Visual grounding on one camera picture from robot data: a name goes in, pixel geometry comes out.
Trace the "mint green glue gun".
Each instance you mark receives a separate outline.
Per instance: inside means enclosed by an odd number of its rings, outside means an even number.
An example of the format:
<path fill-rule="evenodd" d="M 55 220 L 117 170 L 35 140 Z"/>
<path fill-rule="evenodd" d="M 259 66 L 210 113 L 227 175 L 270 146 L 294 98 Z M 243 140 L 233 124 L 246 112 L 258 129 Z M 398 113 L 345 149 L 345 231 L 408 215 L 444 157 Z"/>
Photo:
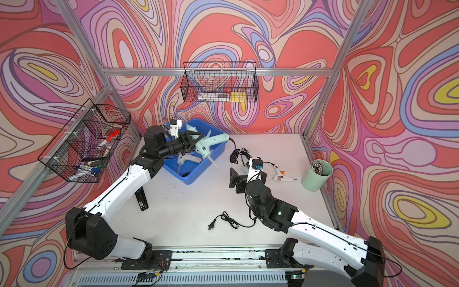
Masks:
<path fill-rule="evenodd" d="M 211 136 L 212 131 L 209 130 L 207 135 L 199 140 L 195 147 L 196 147 L 196 152 L 201 155 L 202 159 L 209 159 L 211 164 L 213 164 L 217 170 L 219 170 L 219 167 L 215 164 L 214 160 L 212 159 L 212 150 L 211 147 L 214 145 L 218 145 L 221 143 L 228 142 L 230 139 L 230 136 L 226 133 L 218 134 Z"/>
<path fill-rule="evenodd" d="M 190 124 L 187 124 L 187 125 L 186 125 L 186 131 L 192 133 L 191 137 L 192 137 L 193 139 L 196 139 L 196 138 L 199 137 L 199 132 L 198 132 L 198 130 L 197 130 L 197 128 L 196 128 L 195 126 L 192 126 L 192 125 L 190 125 Z"/>

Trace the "white glue gun blue trigger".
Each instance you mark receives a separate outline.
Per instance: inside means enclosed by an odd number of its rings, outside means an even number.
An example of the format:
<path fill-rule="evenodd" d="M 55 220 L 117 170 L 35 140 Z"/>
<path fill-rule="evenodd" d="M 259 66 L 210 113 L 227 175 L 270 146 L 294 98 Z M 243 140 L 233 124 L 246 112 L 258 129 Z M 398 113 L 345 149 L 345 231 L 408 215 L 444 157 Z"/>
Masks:
<path fill-rule="evenodd" d="M 197 163 L 197 164 L 200 164 L 202 162 L 202 158 L 201 157 L 197 157 L 195 155 L 192 155 L 192 154 L 179 154 L 178 156 L 178 160 L 177 160 L 177 163 L 179 166 L 182 166 L 185 164 L 186 161 L 190 161 L 190 162 L 193 162 L 193 163 Z"/>

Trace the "white glue gun orange trigger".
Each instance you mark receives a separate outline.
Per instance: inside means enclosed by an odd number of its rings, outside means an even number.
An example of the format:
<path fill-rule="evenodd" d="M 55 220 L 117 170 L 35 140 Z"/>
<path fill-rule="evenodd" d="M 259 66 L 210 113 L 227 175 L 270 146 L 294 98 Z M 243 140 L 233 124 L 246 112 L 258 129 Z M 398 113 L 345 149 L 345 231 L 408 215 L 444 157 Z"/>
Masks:
<path fill-rule="evenodd" d="M 274 164 L 274 171 L 275 171 L 275 175 L 273 176 L 273 179 L 277 182 L 291 182 L 291 181 L 296 181 L 295 178 L 289 176 L 289 175 L 286 175 L 285 174 L 285 171 L 281 171 L 279 169 L 279 165 L 278 164 Z"/>

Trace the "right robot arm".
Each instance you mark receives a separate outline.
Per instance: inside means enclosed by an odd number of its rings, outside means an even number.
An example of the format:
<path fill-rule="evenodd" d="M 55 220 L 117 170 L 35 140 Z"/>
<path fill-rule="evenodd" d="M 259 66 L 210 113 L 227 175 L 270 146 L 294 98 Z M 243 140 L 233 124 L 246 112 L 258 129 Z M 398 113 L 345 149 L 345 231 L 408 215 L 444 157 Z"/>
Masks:
<path fill-rule="evenodd" d="M 245 195 L 256 218 L 275 232 L 288 235 L 276 258 L 277 265 L 320 267 L 346 277 L 356 287 L 384 285 L 385 260 L 380 240 L 342 233 L 275 198 L 261 170 L 240 175 L 230 169 L 229 174 L 229 187 Z"/>

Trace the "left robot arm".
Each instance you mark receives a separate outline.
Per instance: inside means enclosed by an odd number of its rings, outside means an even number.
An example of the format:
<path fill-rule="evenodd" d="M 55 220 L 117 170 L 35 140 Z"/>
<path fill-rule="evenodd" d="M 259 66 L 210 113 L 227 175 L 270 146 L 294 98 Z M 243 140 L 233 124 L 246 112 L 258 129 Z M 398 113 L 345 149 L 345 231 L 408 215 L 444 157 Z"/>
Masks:
<path fill-rule="evenodd" d="M 147 129 L 144 145 L 129 168 L 107 190 L 83 208 L 72 208 L 65 216 L 67 247 L 91 258 L 119 257 L 145 261 L 148 242 L 116 234 L 110 224 L 126 201 L 147 184 L 164 161 L 192 151 L 204 134 L 178 132 L 166 139 L 161 126 Z"/>

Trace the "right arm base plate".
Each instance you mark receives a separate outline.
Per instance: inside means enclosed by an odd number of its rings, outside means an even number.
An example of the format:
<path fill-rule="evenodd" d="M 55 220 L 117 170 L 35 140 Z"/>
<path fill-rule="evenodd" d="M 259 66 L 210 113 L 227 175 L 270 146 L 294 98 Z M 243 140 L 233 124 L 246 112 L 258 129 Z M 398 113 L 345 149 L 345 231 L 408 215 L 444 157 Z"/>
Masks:
<path fill-rule="evenodd" d="M 260 257 L 261 260 L 266 262 L 268 269 L 306 269 L 310 270 L 314 266 L 307 264 L 300 264 L 293 257 L 292 251 L 286 251 L 284 249 L 266 249 L 265 255 Z"/>

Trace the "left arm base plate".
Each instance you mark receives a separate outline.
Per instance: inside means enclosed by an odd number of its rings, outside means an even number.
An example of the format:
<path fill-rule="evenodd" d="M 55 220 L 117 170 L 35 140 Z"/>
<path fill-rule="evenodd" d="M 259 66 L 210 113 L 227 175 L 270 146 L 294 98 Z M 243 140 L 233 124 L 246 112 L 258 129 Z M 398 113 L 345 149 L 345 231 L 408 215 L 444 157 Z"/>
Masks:
<path fill-rule="evenodd" d="M 125 259 L 122 270 L 161 270 L 168 271 L 172 262 L 172 251 L 147 251 L 140 259 Z"/>

